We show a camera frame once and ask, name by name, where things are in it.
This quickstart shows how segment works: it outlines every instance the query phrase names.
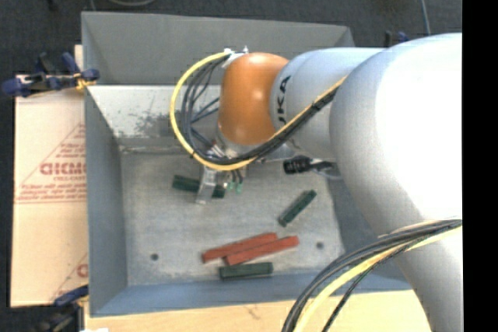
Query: clamp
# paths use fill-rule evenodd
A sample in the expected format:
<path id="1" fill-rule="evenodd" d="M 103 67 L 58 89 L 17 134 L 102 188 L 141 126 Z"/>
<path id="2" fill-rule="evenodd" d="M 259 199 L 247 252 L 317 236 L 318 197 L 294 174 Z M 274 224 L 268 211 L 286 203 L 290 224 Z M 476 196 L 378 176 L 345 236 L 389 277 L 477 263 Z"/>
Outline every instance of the clamp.
<path id="1" fill-rule="evenodd" d="M 100 73 L 96 69 L 81 71 L 70 53 L 62 55 L 66 73 L 62 75 L 50 75 L 49 70 L 54 66 L 48 60 L 47 54 L 38 56 L 34 67 L 34 73 L 21 78 L 8 79 L 2 83 L 2 91 L 7 96 L 28 97 L 34 94 L 62 90 L 69 88 L 83 89 L 88 85 L 96 83 Z"/>

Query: wooden table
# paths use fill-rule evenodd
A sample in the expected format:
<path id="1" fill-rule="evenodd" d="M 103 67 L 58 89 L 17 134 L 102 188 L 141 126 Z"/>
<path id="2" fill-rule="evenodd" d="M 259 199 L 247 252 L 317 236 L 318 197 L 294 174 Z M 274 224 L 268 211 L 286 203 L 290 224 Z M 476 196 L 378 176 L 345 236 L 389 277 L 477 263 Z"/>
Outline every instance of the wooden table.
<path id="1" fill-rule="evenodd" d="M 331 297 L 307 330 L 320 332 L 339 300 Z M 292 304 L 273 302 L 92 318 L 86 314 L 85 327 L 107 328 L 109 332 L 280 332 Z M 352 295 L 330 331 L 430 332 L 430 328 L 415 293 L 408 290 Z"/>

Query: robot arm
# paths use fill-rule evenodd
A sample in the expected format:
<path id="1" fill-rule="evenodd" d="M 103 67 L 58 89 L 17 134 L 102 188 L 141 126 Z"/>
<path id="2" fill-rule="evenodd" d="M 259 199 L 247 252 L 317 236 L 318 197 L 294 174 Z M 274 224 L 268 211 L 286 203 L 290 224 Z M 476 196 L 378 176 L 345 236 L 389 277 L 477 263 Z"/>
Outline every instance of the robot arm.
<path id="1" fill-rule="evenodd" d="M 462 218 L 461 34 L 311 51 L 291 61 L 249 53 L 224 78 L 217 142 L 225 157 L 267 142 L 340 84 L 287 141 L 286 154 L 336 163 L 378 235 Z M 463 330 L 462 257 L 460 233 L 398 261 L 435 331 Z"/>

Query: red stick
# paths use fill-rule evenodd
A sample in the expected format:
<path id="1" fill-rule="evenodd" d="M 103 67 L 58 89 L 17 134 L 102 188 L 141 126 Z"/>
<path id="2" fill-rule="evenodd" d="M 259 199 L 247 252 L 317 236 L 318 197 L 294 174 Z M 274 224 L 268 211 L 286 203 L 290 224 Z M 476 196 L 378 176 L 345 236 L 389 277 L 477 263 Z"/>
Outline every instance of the red stick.
<path id="1" fill-rule="evenodd" d="M 289 249 L 297 245 L 299 245 L 299 238 L 297 238 L 297 236 L 287 236 L 248 250 L 230 254 L 225 257 L 225 263 L 229 266 L 233 266 L 234 264 L 240 264 L 244 261 L 249 261 L 256 257 L 265 256 L 270 253 L 279 252 L 280 250 Z"/>
<path id="2" fill-rule="evenodd" d="M 226 257 L 230 254 L 240 252 L 242 250 L 248 250 L 256 246 L 260 246 L 264 243 L 270 243 L 278 239 L 276 233 L 266 232 L 258 236 L 252 236 L 251 238 L 242 239 L 241 241 L 236 241 L 233 243 L 228 243 L 223 246 L 218 246 L 210 250 L 205 251 L 202 254 L 202 262 L 206 263 L 210 260 L 218 259 L 220 257 Z"/>

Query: yellow cable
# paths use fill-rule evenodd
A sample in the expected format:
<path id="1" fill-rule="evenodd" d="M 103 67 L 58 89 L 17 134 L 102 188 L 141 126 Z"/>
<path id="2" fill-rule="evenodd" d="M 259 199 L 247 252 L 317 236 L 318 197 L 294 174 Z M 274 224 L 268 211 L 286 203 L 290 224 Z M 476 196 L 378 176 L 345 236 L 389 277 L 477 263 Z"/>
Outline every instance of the yellow cable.
<path id="1" fill-rule="evenodd" d="M 210 167 L 211 169 L 215 170 L 222 170 L 222 171 L 230 171 L 230 170 L 235 170 L 235 169 L 240 169 L 241 167 L 244 167 L 248 165 L 249 163 L 252 163 L 253 161 L 256 160 L 256 156 L 250 159 L 246 159 L 244 161 L 240 161 L 237 163 L 233 163 L 231 165 L 220 165 L 218 163 L 212 163 L 210 161 L 207 161 L 203 159 L 200 155 L 198 155 L 194 149 L 188 144 L 187 140 L 185 137 L 181 134 L 180 128 L 178 127 L 177 119 L 175 116 L 175 104 L 177 102 L 177 97 L 178 94 L 180 93 L 182 85 L 187 81 L 187 79 L 198 69 L 202 68 L 204 65 L 208 64 L 211 61 L 217 60 L 221 57 L 225 57 L 228 55 L 228 51 L 224 51 L 221 53 L 213 54 L 210 55 L 203 60 L 200 60 L 196 62 L 194 65 L 192 65 L 180 78 L 178 83 L 175 85 L 174 90 L 173 90 L 173 95 L 171 96 L 171 101 L 170 101 L 170 121 L 171 121 L 171 127 L 173 128 L 174 134 L 177 136 L 178 141 L 181 143 L 181 145 L 185 148 L 185 150 L 191 154 L 191 156 L 196 159 L 198 162 L 200 162 L 202 165 Z M 269 139 L 272 140 L 276 135 L 279 135 L 282 131 L 287 129 L 294 121 L 296 121 L 301 115 L 303 115 L 305 112 L 307 112 L 314 103 L 319 102 L 322 100 L 325 96 L 330 94 L 333 90 L 337 89 L 345 80 L 346 76 L 343 78 L 339 79 L 332 87 L 329 89 L 325 90 L 320 96 L 317 97 L 317 99 L 304 108 L 301 112 L 299 112 L 290 122 L 282 126 L 274 135 Z"/>
<path id="2" fill-rule="evenodd" d="M 429 236 L 425 240 L 417 243 L 416 245 L 409 247 L 406 251 L 408 252 L 409 250 L 415 249 L 415 248 L 420 247 L 420 246 L 427 245 L 428 243 L 436 242 L 436 241 L 443 239 L 444 237 L 446 237 L 452 233 L 455 233 L 457 230 L 459 230 L 461 228 L 462 227 L 459 226 L 456 229 L 442 232 L 442 233 L 436 234 L 435 236 Z M 364 262 L 358 264 L 357 266 L 355 266 L 351 270 L 342 274 L 341 276 L 336 278 L 334 281 L 332 281 L 329 285 L 327 285 L 317 295 L 317 297 L 313 300 L 313 302 L 311 302 L 311 304 L 302 312 L 300 318 L 297 321 L 296 328 L 294 329 L 294 332 L 303 332 L 304 327 L 310 322 L 310 318 L 316 312 L 317 308 L 337 289 L 339 289 L 341 286 L 343 286 L 348 281 L 352 280 L 357 275 L 360 275 L 364 271 L 368 270 L 371 266 L 376 264 L 376 262 L 385 259 L 390 254 L 394 253 L 396 250 L 400 249 L 404 245 L 406 245 L 406 243 L 397 245 L 391 249 L 385 250 L 382 253 L 379 253 L 375 256 L 372 256 L 372 257 L 366 259 Z"/>

